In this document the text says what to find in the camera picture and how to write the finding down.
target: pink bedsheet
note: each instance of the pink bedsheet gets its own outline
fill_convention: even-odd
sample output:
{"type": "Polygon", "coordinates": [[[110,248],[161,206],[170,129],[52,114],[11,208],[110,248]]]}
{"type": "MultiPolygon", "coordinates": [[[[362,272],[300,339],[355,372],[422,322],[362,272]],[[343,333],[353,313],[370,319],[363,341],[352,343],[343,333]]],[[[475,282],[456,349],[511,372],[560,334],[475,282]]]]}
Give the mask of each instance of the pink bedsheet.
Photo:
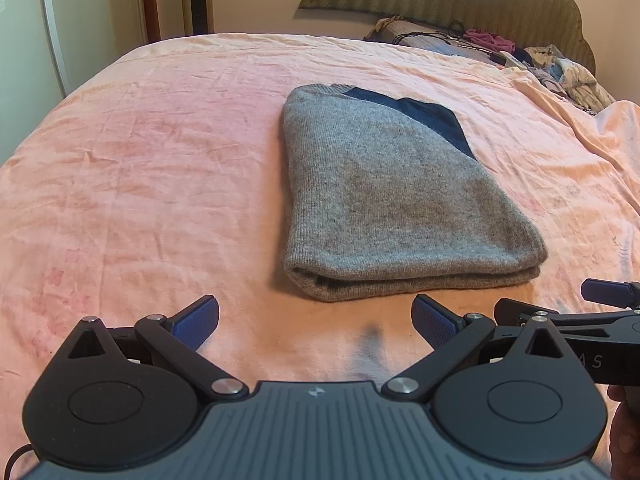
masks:
{"type": "Polygon", "coordinates": [[[430,351],[412,295],[323,304],[283,274],[280,112],[313,82],[449,107],[542,232],[538,279],[434,292],[449,308],[491,314],[508,296],[593,311],[584,278],[640,276],[640,108],[629,102],[591,118],[528,73],[388,44],[225,34],[146,46],[67,98],[0,170],[0,463],[26,443],[27,392],[87,314],[130,326],[214,294],[220,325],[202,353],[251,386],[380,382],[430,351]]]}

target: gray sweater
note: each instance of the gray sweater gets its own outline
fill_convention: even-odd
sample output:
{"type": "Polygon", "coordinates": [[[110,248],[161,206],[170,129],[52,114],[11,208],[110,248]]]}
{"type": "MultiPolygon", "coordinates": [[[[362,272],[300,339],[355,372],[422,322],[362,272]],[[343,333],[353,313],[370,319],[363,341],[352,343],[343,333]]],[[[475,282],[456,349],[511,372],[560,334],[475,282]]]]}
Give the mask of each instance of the gray sweater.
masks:
{"type": "Polygon", "coordinates": [[[481,164],[351,89],[303,86],[284,106],[292,191],[284,267],[302,290],[342,301],[539,275],[540,233],[481,164]]]}

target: logo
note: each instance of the logo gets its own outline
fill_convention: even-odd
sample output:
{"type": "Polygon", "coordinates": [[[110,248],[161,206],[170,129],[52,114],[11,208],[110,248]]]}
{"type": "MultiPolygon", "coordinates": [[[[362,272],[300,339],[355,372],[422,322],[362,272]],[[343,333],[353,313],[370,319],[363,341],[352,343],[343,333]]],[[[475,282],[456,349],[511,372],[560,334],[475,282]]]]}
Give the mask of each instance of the logo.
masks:
{"type": "Polygon", "coordinates": [[[313,388],[308,389],[306,392],[316,399],[318,397],[322,397],[326,393],[324,388],[321,388],[320,386],[314,386],[313,388]]]}

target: navy blue patch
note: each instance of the navy blue patch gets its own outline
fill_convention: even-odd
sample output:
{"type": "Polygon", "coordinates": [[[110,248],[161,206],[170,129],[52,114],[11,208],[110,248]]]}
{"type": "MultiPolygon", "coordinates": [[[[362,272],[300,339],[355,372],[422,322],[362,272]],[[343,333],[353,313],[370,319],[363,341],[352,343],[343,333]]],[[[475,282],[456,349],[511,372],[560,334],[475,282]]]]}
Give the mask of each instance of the navy blue patch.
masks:
{"type": "Polygon", "coordinates": [[[455,114],[448,108],[434,103],[423,103],[409,97],[396,100],[362,88],[353,88],[344,94],[361,101],[370,101],[393,108],[393,110],[397,110],[407,117],[424,124],[460,152],[476,160],[468,142],[466,142],[465,133],[462,131],[460,123],[455,114]]]}

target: black cord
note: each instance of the black cord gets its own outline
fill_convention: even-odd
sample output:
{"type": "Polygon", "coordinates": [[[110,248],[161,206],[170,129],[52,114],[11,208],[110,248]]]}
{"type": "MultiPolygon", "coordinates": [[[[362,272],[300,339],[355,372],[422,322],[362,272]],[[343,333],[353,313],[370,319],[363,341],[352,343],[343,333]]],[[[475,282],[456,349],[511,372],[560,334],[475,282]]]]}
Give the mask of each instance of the black cord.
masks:
{"type": "Polygon", "coordinates": [[[11,478],[11,469],[14,468],[15,463],[18,462],[18,459],[22,455],[30,451],[33,451],[33,446],[31,444],[25,444],[14,451],[14,454],[12,454],[9,457],[9,460],[6,461],[6,467],[4,468],[4,480],[9,480],[9,478],[11,478]]]}
{"type": "Polygon", "coordinates": [[[460,22],[460,20],[453,20],[449,23],[449,27],[447,27],[447,34],[454,38],[462,38],[462,36],[465,35],[465,32],[465,24],[460,22]]]}
{"type": "Polygon", "coordinates": [[[413,38],[415,36],[428,36],[430,38],[436,38],[437,40],[442,40],[444,41],[446,44],[451,45],[451,43],[449,43],[448,40],[453,40],[457,42],[456,46],[459,46],[461,48],[468,48],[469,50],[477,50],[478,52],[484,52],[485,54],[493,54],[492,51],[487,50],[486,48],[483,48],[481,46],[478,46],[476,44],[473,43],[469,43],[466,40],[460,40],[459,38],[452,38],[450,36],[448,36],[447,34],[445,34],[444,32],[405,32],[403,34],[398,34],[395,38],[393,38],[393,40],[391,41],[391,44],[394,45],[399,45],[401,43],[402,40],[404,40],[405,38],[413,38]]]}

